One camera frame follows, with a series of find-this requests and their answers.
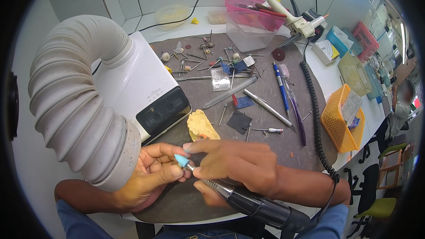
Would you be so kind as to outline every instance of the orange mesh basket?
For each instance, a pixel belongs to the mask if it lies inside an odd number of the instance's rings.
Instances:
[[[351,131],[348,129],[340,111],[350,91],[348,85],[344,84],[344,86],[332,93],[320,116],[320,121],[331,137],[338,152],[359,150],[362,142],[363,129],[365,126],[365,115],[362,109],[360,108],[356,114],[356,117],[360,119],[359,125]]]

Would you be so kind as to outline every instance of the blue rubber polishing point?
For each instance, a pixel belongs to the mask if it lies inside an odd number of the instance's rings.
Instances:
[[[183,156],[178,155],[178,154],[174,154],[174,157],[176,157],[176,160],[178,162],[178,166],[183,167],[183,168],[186,167],[190,162],[188,158],[183,157]]]

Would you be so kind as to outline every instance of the person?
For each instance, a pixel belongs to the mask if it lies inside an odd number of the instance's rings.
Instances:
[[[375,133],[376,136],[371,138],[367,145],[377,141],[380,153],[385,151],[393,138],[406,123],[411,110],[410,104],[412,104],[414,97],[415,86],[409,79],[405,79],[401,82],[400,92],[397,86],[393,87],[393,111],[384,119]]]
[[[267,144],[204,140],[186,143],[183,147],[179,147],[158,143],[141,148],[133,175],[117,191],[103,191],[86,181],[77,179],[63,180],[57,184],[54,192],[56,207],[67,238],[110,238],[85,214],[95,212],[123,214],[145,209],[158,198],[167,183],[184,182],[191,176],[188,170],[182,170],[177,165],[174,154],[190,158],[192,154],[200,152],[205,152],[207,155],[200,166],[193,171],[194,177],[200,179],[228,177],[241,182],[250,191],[270,199],[323,208],[334,189],[332,178],[324,173],[278,165],[276,154]],[[219,194],[201,181],[196,181],[194,187],[202,193],[207,205],[229,207]],[[340,238],[345,226],[350,198],[348,182],[340,179],[329,208],[322,215],[316,228],[304,235],[299,234],[298,237],[302,239]],[[221,236],[220,238],[223,239],[251,238],[249,234],[236,234],[234,231],[222,228],[187,231],[187,227],[184,232],[164,229],[155,238],[200,239],[215,236]]]

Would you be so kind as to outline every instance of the yellow clip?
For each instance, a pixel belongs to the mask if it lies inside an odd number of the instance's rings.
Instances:
[[[168,66],[165,66],[165,68],[168,70],[168,72],[171,74],[171,68],[169,68]]]
[[[196,18],[194,18],[190,23],[198,24],[199,23],[199,20],[197,20]]]

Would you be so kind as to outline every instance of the dental micromotor handpiece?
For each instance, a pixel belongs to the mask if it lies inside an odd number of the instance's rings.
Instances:
[[[190,165],[188,160],[184,168],[193,172],[196,167]],[[219,179],[201,181],[219,193],[235,210],[276,229],[300,233],[317,225],[301,211],[251,192],[244,186],[232,185]]]

